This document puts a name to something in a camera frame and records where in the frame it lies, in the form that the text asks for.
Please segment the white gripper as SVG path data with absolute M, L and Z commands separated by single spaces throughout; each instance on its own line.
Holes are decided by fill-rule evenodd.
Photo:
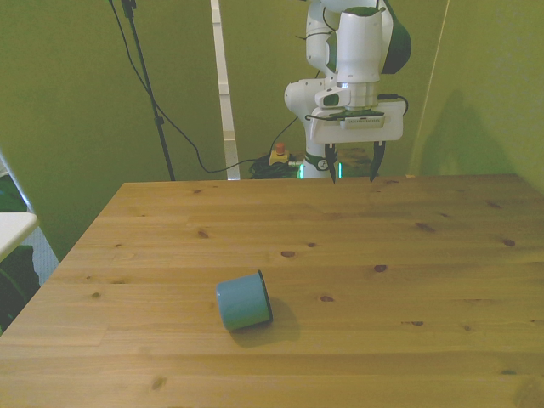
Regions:
M 337 149 L 335 144 L 374 142 L 370 181 L 379 173 L 386 150 L 385 141 L 398 140 L 403 135 L 404 103 L 381 102 L 367 110 L 345 108 L 316 108 L 308 115 L 309 139 L 325 144 L 325 159 L 331 180 L 337 180 Z

